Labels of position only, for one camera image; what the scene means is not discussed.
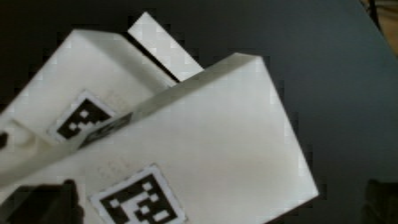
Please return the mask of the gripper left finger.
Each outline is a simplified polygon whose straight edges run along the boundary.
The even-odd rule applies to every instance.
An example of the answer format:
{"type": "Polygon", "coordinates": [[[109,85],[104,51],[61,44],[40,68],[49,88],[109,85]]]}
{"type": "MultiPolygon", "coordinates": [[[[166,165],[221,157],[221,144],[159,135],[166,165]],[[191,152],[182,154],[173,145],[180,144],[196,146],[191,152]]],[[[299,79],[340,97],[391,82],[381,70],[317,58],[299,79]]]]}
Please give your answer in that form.
{"type": "Polygon", "coordinates": [[[0,203],[0,224],[84,224],[77,183],[22,185],[0,203]]]}

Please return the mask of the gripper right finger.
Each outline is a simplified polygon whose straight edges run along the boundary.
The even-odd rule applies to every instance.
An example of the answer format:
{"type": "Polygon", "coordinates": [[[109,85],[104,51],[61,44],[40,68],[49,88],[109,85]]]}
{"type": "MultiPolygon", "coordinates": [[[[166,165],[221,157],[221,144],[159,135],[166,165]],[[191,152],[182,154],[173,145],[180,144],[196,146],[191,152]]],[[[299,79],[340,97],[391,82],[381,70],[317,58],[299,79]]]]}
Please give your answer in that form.
{"type": "Polygon", "coordinates": [[[398,224],[398,182],[368,181],[361,224],[398,224]]]}

